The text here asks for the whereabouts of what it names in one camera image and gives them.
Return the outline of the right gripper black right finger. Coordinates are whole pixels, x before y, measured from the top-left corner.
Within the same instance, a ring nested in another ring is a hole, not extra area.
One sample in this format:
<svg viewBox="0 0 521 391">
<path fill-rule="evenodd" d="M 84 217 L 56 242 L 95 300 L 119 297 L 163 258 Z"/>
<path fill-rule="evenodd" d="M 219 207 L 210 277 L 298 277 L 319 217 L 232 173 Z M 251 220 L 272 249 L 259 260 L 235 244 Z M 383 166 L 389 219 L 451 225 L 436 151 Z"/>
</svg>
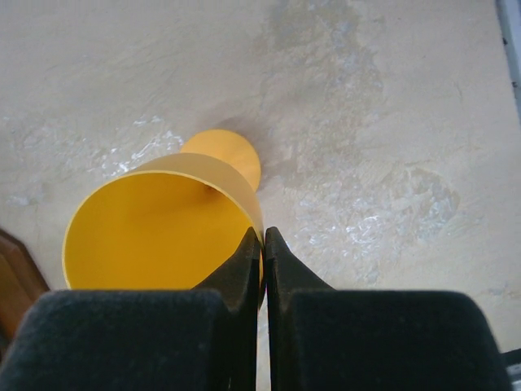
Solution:
<svg viewBox="0 0 521 391">
<path fill-rule="evenodd" d="M 508 390 L 481 309 L 450 291 L 337 290 L 265 234 L 274 390 Z"/>
</svg>

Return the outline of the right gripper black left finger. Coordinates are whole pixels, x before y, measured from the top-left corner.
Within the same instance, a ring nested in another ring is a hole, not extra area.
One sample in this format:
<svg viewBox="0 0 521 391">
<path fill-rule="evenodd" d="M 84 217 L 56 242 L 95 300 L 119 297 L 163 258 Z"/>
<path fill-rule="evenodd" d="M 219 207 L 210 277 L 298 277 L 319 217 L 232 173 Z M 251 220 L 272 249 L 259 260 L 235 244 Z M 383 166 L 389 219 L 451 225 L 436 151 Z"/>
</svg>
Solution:
<svg viewBox="0 0 521 391">
<path fill-rule="evenodd" d="M 253 390 L 261 245 L 189 290 L 65 290 L 26 313 L 1 365 L 4 390 Z"/>
</svg>

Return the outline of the yellow plastic wine glass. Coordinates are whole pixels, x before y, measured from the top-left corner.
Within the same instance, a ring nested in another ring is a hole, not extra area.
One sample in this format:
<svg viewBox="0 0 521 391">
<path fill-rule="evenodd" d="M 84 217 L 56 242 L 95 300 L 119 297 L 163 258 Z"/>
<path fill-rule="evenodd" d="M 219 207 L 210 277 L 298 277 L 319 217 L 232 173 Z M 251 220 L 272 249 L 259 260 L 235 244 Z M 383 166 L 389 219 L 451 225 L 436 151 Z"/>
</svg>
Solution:
<svg viewBox="0 0 521 391">
<path fill-rule="evenodd" d="M 188 289 L 227 261 L 248 231 L 264 237 L 261 162 L 230 130 L 205 130 L 181 150 L 96 189 L 63 240 L 71 289 Z"/>
</svg>

